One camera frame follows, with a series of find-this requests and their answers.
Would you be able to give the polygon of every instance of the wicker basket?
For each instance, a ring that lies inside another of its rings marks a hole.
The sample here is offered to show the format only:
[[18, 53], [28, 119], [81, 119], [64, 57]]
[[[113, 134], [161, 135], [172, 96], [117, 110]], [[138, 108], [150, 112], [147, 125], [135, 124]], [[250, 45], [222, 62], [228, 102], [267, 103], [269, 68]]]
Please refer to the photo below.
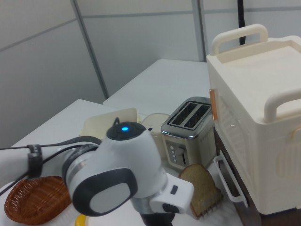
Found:
[[13, 221], [39, 225], [60, 214], [71, 199], [61, 177], [21, 180], [9, 193], [4, 210]]

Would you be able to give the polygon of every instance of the container handle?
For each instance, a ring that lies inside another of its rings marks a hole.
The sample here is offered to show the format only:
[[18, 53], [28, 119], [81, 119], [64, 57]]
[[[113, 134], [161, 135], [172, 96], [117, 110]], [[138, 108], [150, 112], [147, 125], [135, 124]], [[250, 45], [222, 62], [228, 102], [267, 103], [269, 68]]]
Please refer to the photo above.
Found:
[[301, 99], [301, 88], [284, 89], [270, 96], [264, 105], [264, 120], [273, 122], [276, 120], [277, 108], [289, 101]]
[[268, 30], [261, 24], [253, 24], [246, 27], [237, 28], [228, 32], [218, 34], [212, 41], [211, 55], [219, 54], [220, 45], [224, 42], [238, 39], [251, 34], [260, 34], [260, 42], [268, 41]]
[[[219, 176], [220, 176], [220, 178], [221, 178], [221, 180], [222, 180], [222, 184], [224, 185], [224, 187], [225, 187], [225, 189], [226, 189], [226, 192], [227, 192], [227, 194], [228, 194], [230, 200], [231, 200], [232, 202], [244, 202], [245, 206], [248, 207], [248, 203], [247, 203], [247, 201], [246, 201], [246, 197], [245, 197], [243, 191], [241, 190], [241, 188], [240, 188], [240, 186], [239, 186], [239, 184], [238, 184], [238, 182], [237, 182], [237, 180], [236, 180], [236, 178], [235, 178], [235, 176], [234, 176], [234, 174], [233, 174], [233, 172], [232, 172], [232, 170], [231, 170], [231, 168], [230, 168], [230, 166], [229, 166], [229, 164], [228, 164], [228, 162], [227, 162], [225, 156], [223, 155], [222, 151], [220, 151], [220, 154], [221, 154], [221, 155], [218, 155], [218, 156], [216, 156], [216, 157], [213, 159], [213, 162], [214, 162], [214, 164], [215, 164], [215, 167], [216, 167], [216, 169], [217, 169], [217, 171], [218, 171], [218, 174], [219, 174]], [[227, 183], [226, 183], [226, 180], [225, 180], [224, 176], [222, 175], [222, 172], [221, 172], [220, 167], [219, 167], [219, 165], [218, 165], [218, 162], [219, 162], [219, 161], [223, 161], [223, 162], [224, 162], [224, 164], [225, 164], [225, 166], [226, 166], [226, 169], [227, 169], [227, 171], [229, 172], [229, 174], [230, 174], [230, 176], [231, 176], [231, 178], [232, 178], [232, 180], [233, 180], [233, 182], [234, 182], [234, 185], [235, 185], [236, 189], [238, 190], [240, 196], [233, 196], [233, 195], [231, 194], [231, 191], [230, 191], [230, 189], [229, 189], [229, 187], [228, 187], [228, 185], [227, 185]]]

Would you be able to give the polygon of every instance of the toaster slot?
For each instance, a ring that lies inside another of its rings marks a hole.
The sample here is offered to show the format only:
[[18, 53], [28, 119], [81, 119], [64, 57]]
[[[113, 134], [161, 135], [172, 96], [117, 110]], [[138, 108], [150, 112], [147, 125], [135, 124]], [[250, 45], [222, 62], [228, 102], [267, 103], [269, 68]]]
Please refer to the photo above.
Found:
[[187, 118], [188, 115], [197, 107], [197, 104], [188, 103], [181, 113], [176, 117], [176, 119], [172, 122], [174, 125], [181, 125], [181, 123]]
[[194, 128], [198, 121], [206, 114], [210, 106], [201, 105], [201, 107], [193, 114], [193, 116], [187, 121], [184, 127]]

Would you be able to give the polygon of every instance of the stainless steel toaster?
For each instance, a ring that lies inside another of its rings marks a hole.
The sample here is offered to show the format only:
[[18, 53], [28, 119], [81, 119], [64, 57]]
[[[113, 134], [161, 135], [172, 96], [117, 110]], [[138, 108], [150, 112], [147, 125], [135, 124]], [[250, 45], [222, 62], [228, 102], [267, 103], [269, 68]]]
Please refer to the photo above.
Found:
[[213, 127], [209, 98], [191, 97], [181, 104], [161, 127], [170, 165], [207, 167], [216, 155]]

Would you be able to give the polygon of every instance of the yellow object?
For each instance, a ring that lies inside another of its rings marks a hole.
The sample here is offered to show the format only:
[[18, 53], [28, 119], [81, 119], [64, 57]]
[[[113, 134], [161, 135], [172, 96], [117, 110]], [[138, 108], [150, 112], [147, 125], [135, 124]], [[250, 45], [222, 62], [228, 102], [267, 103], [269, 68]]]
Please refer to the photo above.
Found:
[[75, 220], [75, 226], [86, 226], [86, 216], [80, 214]]

